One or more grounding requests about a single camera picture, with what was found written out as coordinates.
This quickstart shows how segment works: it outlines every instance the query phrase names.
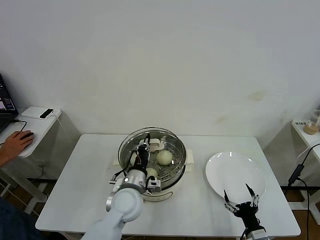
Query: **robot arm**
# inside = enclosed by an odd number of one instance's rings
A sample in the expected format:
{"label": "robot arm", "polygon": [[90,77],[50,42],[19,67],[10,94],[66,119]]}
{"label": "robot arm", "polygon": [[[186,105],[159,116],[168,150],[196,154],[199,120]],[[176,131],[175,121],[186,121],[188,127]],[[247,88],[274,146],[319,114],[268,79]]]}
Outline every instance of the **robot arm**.
{"label": "robot arm", "polygon": [[109,181],[110,184],[114,184],[114,188],[105,204],[108,214],[103,220],[95,223],[82,240],[120,240],[125,224],[137,219],[142,212],[144,201],[141,194],[146,191],[161,191],[160,180],[155,177],[146,180],[146,168],[150,158],[149,143],[150,135],[132,151],[136,153],[136,159],[128,175],[116,180],[123,172],[120,171]]}
{"label": "robot arm", "polygon": [[224,191],[224,206],[236,217],[242,219],[245,226],[244,234],[246,235],[247,240],[270,240],[265,228],[260,225],[260,220],[256,217],[259,195],[255,194],[248,184],[245,185],[251,195],[251,201],[233,205],[231,204],[226,191]]}
{"label": "robot arm", "polygon": [[103,220],[98,221],[85,233],[82,240],[120,240],[122,229],[142,212],[144,201],[133,188],[119,190],[113,196],[113,204]]}

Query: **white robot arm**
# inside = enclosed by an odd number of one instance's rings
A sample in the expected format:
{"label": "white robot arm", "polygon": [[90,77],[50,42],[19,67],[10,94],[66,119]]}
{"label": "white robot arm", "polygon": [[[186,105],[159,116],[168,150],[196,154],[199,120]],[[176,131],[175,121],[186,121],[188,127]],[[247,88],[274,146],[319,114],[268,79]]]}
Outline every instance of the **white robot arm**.
{"label": "white robot arm", "polygon": [[125,168],[109,181],[110,184],[114,184],[114,188],[105,204],[108,214],[94,224],[82,240],[120,240],[125,224],[137,219],[142,212],[144,201],[141,194],[146,191],[161,191],[160,180],[153,176],[146,179],[146,168],[150,158],[149,134],[142,144],[131,151],[131,156],[133,153],[136,153],[136,159],[128,174],[116,181],[116,177],[127,169]]}
{"label": "white robot arm", "polygon": [[142,212],[144,201],[133,188],[119,190],[114,196],[111,210],[85,233],[82,240],[120,240],[127,222],[135,220]]}

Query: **person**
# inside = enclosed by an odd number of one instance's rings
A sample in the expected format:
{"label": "person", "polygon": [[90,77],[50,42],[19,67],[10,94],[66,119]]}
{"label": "person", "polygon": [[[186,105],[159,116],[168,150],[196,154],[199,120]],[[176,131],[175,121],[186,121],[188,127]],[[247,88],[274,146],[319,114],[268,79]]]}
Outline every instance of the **person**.
{"label": "person", "polygon": [[[0,168],[15,159],[33,141],[31,131],[15,131],[0,148]],[[34,219],[0,197],[0,240],[46,240]]]}

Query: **black cable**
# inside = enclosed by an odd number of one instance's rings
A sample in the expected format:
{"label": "black cable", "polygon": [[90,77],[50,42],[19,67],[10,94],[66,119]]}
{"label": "black cable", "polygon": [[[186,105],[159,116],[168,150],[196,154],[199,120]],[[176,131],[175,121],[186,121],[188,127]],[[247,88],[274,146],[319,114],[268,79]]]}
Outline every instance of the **black cable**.
{"label": "black cable", "polygon": [[296,166],[295,170],[293,171],[293,173],[291,174],[291,176],[290,176],[290,178],[289,178],[289,180],[288,180],[288,185],[287,185],[288,187],[290,187],[292,184],[294,184],[295,181],[299,178],[301,172],[303,171],[303,169],[304,169],[304,167],[305,167],[305,166],[304,166],[304,163],[305,163],[305,161],[307,160],[307,158],[308,158],[311,150],[314,149],[314,148],[317,147],[317,146],[320,146],[320,143],[312,146],[312,147],[309,149],[309,151],[307,152],[307,154],[305,155],[302,163],[301,163],[301,164],[298,164],[298,166]]}
{"label": "black cable", "polygon": [[248,230],[248,228],[246,228],[246,229],[243,231],[243,233],[242,233],[242,235],[241,235],[241,237],[240,237],[240,240],[243,240],[243,239],[244,239],[244,235],[245,235],[245,233],[246,233],[247,230]]}
{"label": "black cable", "polygon": [[[307,184],[305,181],[303,181],[301,178],[297,178],[297,180],[301,181],[304,183],[305,187],[307,188]],[[306,240],[309,240],[309,209],[310,209],[310,199],[309,199],[309,191],[308,189],[306,190],[307,198],[308,198],[308,212],[306,214]]]}
{"label": "black cable", "polygon": [[37,178],[34,178],[33,180],[30,181],[30,183],[33,183],[35,180],[37,180],[38,178],[41,178],[43,175],[44,175],[44,166],[41,166],[40,167],[42,170],[41,170],[41,175],[38,176]]}
{"label": "black cable", "polygon": [[24,123],[23,127],[22,127],[21,130],[20,130],[20,132],[22,132],[23,129],[24,129],[24,128],[26,127],[26,125],[27,125],[27,121],[22,121],[22,120],[19,120],[18,118],[11,121],[11,123],[18,123],[18,122]]}
{"label": "black cable", "polygon": [[145,181],[145,190],[148,190],[148,183],[149,183],[149,180],[156,180],[156,178],[154,176],[150,176],[148,177],[148,179]]}
{"label": "black cable", "polygon": [[114,175],[115,175],[115,177],[118,177],[121,173],[123,173],[123,174],[124,174],[124,176],[126,176],[126,174],[125,174],[125,170],[127,170],[127,168],[129,167],[131,157],[132,157],[132,155],[133,155],[134,153],[135,153],[136,155],[138,155],[138,153],[137,153],[137,151],[136,151],[136,150],[132,151],[132,152],[131,152],[131,154],[130,154],[129,162],[128,162],[127,166],[126,166],[124,169],[122,169],[121,171],[118,171],[116,174],[114,174]]}
{"label": "black cable", "polygon": [[308,153],[305,155],[305,158],[304,158],[304,160],[303,160],[303,162],[302,162],[302,165],[305,163],[305,161],[306,161],[309,153],[311,152],[311,150],[314,149],[314,147],[319,146],[319,145],[320,145],[320,143],[314,145],[313,147],[311,147],[311,148],[309,149]]}

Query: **laptop screen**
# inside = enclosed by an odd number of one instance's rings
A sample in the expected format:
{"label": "laptop screen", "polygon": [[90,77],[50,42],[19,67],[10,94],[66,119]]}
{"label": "laptop screen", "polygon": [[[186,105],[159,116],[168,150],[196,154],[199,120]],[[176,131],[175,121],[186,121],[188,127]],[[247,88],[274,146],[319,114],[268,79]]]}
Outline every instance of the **laptop screen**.
{"label": "laptop screen", "polygon": [[9,92],[4,84],[0,75],[0,113],[13,113],[16,112],[15,105],[9,95]]}

